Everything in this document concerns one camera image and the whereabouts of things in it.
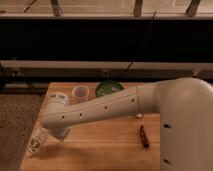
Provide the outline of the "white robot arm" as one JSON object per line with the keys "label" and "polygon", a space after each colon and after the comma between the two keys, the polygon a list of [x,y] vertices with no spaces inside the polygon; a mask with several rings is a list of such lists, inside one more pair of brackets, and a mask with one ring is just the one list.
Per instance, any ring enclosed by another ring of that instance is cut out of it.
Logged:
{"label": "white robot arm", "polygon": [[139,113],[160,115],[161,171],[213,171],[213,85],[201,79],[142,84],[70,106],[58,107],[52,100],[40,123],[63,131]]}

